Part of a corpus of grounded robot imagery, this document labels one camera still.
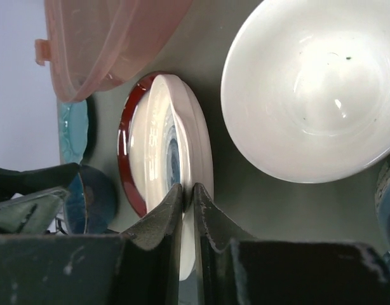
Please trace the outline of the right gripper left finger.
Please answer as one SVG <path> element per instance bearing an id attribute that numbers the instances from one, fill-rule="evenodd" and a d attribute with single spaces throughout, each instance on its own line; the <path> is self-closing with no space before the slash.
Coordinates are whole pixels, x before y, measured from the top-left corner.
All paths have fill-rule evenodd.
<path id="1" fill-rule="evenodd" d="M 0 304 L 177 304 L 182 200 L 119 234 L 0 235 Z"/>

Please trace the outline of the teal scalloped ceramic plate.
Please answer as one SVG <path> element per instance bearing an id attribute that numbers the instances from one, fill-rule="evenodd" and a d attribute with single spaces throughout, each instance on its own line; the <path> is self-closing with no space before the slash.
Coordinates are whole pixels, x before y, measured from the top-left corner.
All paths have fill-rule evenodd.
<path id="1" fill-rule="evenodd" d="M 59 102 L 58 138 L 62 163 L 80 163 L 88 143 L 87 102 Z"/>

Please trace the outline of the cream white ceramic plate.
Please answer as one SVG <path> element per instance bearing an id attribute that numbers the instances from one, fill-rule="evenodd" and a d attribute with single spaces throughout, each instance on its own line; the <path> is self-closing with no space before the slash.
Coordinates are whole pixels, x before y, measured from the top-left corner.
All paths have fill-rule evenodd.
<path id="1" fill-rule="evenodd" d="M 194 269 L 192 188 L 199 182 L 214 192 L 209 133 L 201 106 L 178 76 L 158 74 L 133 108 L 123 151 L 138 198 L 131 205 L 143 217 L 154 210 L 174 184 L 184 192 L 179 280 Z"/>

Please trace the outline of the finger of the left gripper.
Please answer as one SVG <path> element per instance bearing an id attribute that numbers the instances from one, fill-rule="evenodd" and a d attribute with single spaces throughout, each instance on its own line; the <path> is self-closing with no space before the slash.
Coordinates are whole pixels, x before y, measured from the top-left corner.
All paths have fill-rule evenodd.
<path id="1" fill-rule="evenodd" d="M 0 234 L 44 234 L 69 198 L 80 165 L 19 172 L 0 168 Z"/>

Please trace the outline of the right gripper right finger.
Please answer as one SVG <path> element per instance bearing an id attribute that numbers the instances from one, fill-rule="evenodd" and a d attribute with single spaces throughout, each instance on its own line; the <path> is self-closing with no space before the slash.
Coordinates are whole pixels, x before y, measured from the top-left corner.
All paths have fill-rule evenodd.
<path id="1" fill-rule="evenodd" d="M 390 272 L 356 242 L 260 240 L 193 189 L 201 304 L 390 304 Z"/>

